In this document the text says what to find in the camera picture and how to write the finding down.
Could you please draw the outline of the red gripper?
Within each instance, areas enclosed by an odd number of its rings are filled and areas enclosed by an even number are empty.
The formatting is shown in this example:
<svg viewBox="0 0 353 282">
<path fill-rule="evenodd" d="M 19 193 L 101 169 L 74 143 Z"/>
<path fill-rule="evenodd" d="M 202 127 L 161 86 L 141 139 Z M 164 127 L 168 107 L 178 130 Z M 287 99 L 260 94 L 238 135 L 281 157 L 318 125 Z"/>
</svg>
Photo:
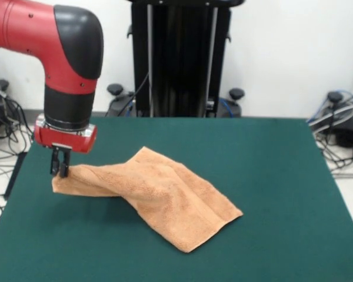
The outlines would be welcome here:
<svg viewBox="0 0 353 282">
<path fill-rule="evenodd" d="M 61 131 L 50 127 L 44 114 L 40 114 L 35 121 L 34 138 L 37 143 L 52 148 L 50 174 L 56 176 L 59 172 L 61 178 L 68 177 L 71 150 L 77 153 L 89 153 L 96 141 L 97 127 L 89 124 L 82 131 Z M 63 159 L 59 165 L 59 149 Z"/>
</svg>

